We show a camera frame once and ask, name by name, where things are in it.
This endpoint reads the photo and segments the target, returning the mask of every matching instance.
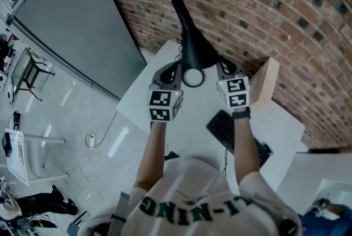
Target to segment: black keyboard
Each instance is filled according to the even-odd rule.
[[[226,147],[232,154],[235,151],[235,130],[234,130],[234,119],[226,113],[224,110],[220,110],[215,117],[207,124],[207,129],[220,141],[222,145]],[[255,140],[255,144],[258,151],[260,167],[270,157],[270,150],[268,146],[264,146]]]

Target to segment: white table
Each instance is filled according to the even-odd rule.
[[[147,91],[154,73],[174,61],[179,44],[169,40],[154,56],[134,81],[117,105],[117,110],[146,133],[150,132]],[[198,88],[182,85],[184,101],[175,120],[168,123],[167,147],[180,156],[201,157],[222,171],[225,147],[206,129],[207,123],[220,110],[231,110],[221,100],[216,90],[216,67],[205,70],[206,80]],[[269,185],[276,190],[284,178],[301,141],[304,126],[282,107],[271,101],[259,109],[251,107],[250,124],[254,137],[266,142],[273,156],[261,168]],[[228,154],[227,179],[231,189],[238,193],[235,181],[234,157]]]
[[[43,140],[51,143],[61,143],[64,144],[64,139],[54,139],[37,135],[24,134],[21,131],[5,129],[6,133],[10,134],[12,152],[10,157],[6,158],[8,170],[21,182],[29,186],[30,184],[44,181],[51,181],[60,178],[68,177],[68,173],[62,175],[55,175],[52,177],[42,177],[42,178],[29,178],[29,163],[28,163],[28,151],[27,143],[30,142],[40,142]],[[19,146],[22,148],[23,161],[20,159]]]

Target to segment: chair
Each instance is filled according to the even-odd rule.
[[[33,59],[28,48],[26,48],[23,51],[23,53],[21,54],[16,66],[14,68],[14,71],[11,75],[12,84],[14,86],[14,96],[13,97],[15,97],[20,90],[26,90],[26,91],[29,91],[39,101],[42,101],[32,91],[32,89],[34,89],[34,86],[33,86],[34,82],[35,82],[36,78],[38,77],[39,73],[45,73],[45,74],[50,74],[50,75],[54,75],[54,76],[55,76],[55,74],[39,68],[38,65],[47,66],[44,63],[36,62]],[[26,83],[27,89],[20,88],[22,82]]]

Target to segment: cardboard box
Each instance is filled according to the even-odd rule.
[[[279,74],[280,63],[274,58],[269,60],[250,79],[250,104],[266,104],[274,93],[277,76]]]

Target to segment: strap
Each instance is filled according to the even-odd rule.
[[[111,216],[111,225],[107,236],[120,236],[126,222],[126,211],[130,195],[121,192],[115,213]]]
[[[235,111],[232,113],[232,117],[234,119],[244,119],[244,118],[251,118],[251,109],[249,107],[246,107],[246,110],[245,111],[242,111],[242,112],[236,112],[236,109]]]

